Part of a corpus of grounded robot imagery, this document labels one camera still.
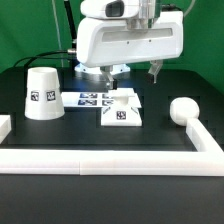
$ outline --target white block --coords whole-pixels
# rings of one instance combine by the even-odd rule
[[[80,161],[80,175],[223,176],[224,155],[204,152],[95,151]]]
[[[9,115],[0,115],[0,144],[11,131],[11,120]]]
[[[79,174],[79,151],[1,149],[0,173]]]
[[[104,107],[101,109],[101,125],[103,126],[142,126],[137,108],[129,105]]]
[[[198,119],[188,119],[186,133],[199,152],[223,153],[221,147]]]

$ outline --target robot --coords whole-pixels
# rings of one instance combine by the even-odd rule
[[[114,65],[149,61],[149,73],[156,82],[163,60],[180,56],[183,50],[183,13],[161,9],[160,0],[82,2],[81,12],[86,18],[78,28],[77,59],[88,68],[100,67],[109,94],[116,96],[113,107],[102,109],[102,125],[141,126],[138,110],[128,106],[125,100],[133,96],[133,92],[117,89],[116,80],[111,75]],[[118,119],[118,114],[125,114],[125,119]]]

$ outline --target white tube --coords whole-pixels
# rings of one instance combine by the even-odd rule
[[[2,149],[0,173],[224,176],[224,155],[208,152]]]
[[[57,31],[58,47],[60,50],[62,50],[61,34],[60,34],[60,28],[59,28],[59,24],[58,24],[58,16],[57,16],[55,0],[52,0],[52,8],[53,8],[53,12],[54,12],[54,21],[55,21],[55,26],[56,26],[56,31]],[[64,67],[63,59],[61,59],[61,66],[62,66],[62,68]]]
[[[186,17],[186,16],[191,12],[191,10],[192,10],[193,7],[194,7],[195,2],[196,2],[196,0],[192,0],[192,1],[191,1],[190,6],[189,6],[188,9],[184,12],[184,17]]]

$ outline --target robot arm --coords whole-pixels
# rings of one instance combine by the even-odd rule
[[[83,1],[78,60],[89,68],[149,61],[156,75],[183,50],[183,13],[161,8],[160,0]]]

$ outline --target white robot body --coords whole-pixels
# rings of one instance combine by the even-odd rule
[[[85,0],[81,13],[97,19],[124,19],[134,17],[139,12],[139,0]]]
[[[77,58],[87,67],[102,67],[179,57],[182,21],[182,12],[161,12],[150,29],[129,30],[125,19],[85,18],[78,29]]]

